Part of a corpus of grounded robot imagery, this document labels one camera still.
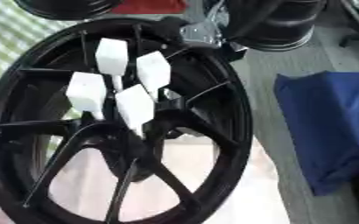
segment white foam block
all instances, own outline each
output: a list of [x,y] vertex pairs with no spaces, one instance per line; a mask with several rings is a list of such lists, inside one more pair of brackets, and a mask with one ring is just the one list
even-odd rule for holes
[[172,68],[161,52],[137,58],[137,76],[150,94],[170,84]]
[[72,76],[66,92],[75,109],[93,112],[96,118],[102,118],[106,94],[107,89],[100,74],[78,72]]
[[139,130],[155,114],[155,103],[140,84],[116,94],[116,105],[131,130]]
[[101,73],[123,76],[129,61],[128,43],[120,39],[102,38],[95,58]]

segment wheel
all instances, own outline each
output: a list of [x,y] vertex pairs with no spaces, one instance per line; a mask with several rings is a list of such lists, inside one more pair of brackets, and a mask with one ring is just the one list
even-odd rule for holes
[[[0,80],[0,207],[18,224],[196,224],[219,208],[241,177],[250,154],[251,114],[245,90],[229,64],[208,49],[188,48],[154,34],[154,22],[104,19],[78,24],[45,39],[14,63]],[[167,87],[156,103],[153,121],[144,126],[145,140],[119,119],[113,87],[103,114],[61,119],[70,109],[65,96],[74,71],[97,73],[95,49],[101,38],[125,39],[130,63],[126,88],[137,83],[139,55],[160,50],[172,65]],[[197,131],[219,147],[215,166],[191,192],[161,162],[164,140],[177,128]],[[46,161],[52,137],[62,137]],[[59,206],[49,185],[76,153],[95,148],[103,154],[118,184],[104,220],[91,220]],[[152,217],[123,222],[118,218],[131,182],[151,174],[167,183],[180,203]]]
[[314,21],[325,0],[284,1],[269,17],[237,42],[267,52],[291,51],[313,36]]
[[111,11],[120,0],[14,0],[23,10],[52,20],[83,20]]

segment gray floor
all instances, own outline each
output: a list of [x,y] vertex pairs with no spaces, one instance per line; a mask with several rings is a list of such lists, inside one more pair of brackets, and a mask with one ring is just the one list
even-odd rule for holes
[[349,185],[326,197],[314,197],[299,169],[292,139],[272,93],[277,74],[302,76],[324,70],[359,71],[359,43],[340,48],[350,34],[341,12],[333,7],[321,15],[313,39],[290,52],[250,51],[235,67],[250,92],[255,132],[280,176],[280,192],[292,223],[357,224],[359,213]]

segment blue cloth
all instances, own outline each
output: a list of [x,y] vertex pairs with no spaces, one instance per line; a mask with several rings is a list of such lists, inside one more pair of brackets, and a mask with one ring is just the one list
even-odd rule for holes
[[279,75],[275,95],[315,195],[359,173],[359,73]]

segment black rim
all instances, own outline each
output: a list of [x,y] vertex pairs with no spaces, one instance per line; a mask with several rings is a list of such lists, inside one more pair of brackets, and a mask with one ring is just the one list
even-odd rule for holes
[[310,41],[310,39],[313,36],[314,27],[311,28],[311,30],[303,36],[301,39],[295,41],[295,42],[288,42],[286,41],[285,44],[283,44],[283,41],[279,41],[279,43],[273,44],[273,40],[252,40],[252,39],[240,39],[238,40],[238,43],[243,44],[244,46],[248,46],[252,49],[256,49],[259,51],[265,51],[265,52],[286,52],[291,51],[296,48],[302,47],[307,42]]
[[[125,86],[137,82],[134,61],[138,55],[159,49],[172,64],[168,88],[181,97],[170,100],[160,95],[156,117],[144,127],[144,141],[123,125],[110,94],[103,122],[89,113],[80,119],[60,120],[69,107],[63,99],[56,102],[55,112],[47,114],[46,105],[54,95],[63,95],[73,71],[97,72],[93,58],[102,37],[130,43]],[[221,150],[196,192],[190,192],[159,159],[163,140],[177,127],[210,137]],[[31,154],[38,135],[60,136],[63,141],[34,179],[31,157],[23,155],[26,151]],[[126,223],[202,223],[236,186],[250,153],[251,137],[250,107],[243,86],[232,68],[211,51],[165,42],[153,34],[148,21],[106,19],[79,24],[36,45],[0,80],[0,206],[16,223],[124,223],[118,220],[123,197],[137,171],[146,170],[166,182],[180,203],[151,218]],[[121,149],[112,149],[112,145],[121,145]],[[123,161],[104,222],[70,213],[47,196],[48,186],[63,165],[88,147],[103,155],[120,154]]]
[[119,5],[120,0],[95,1],[28,1],[14,0],[25,11],[41,18],[52,20],[82,20],[108,13]]

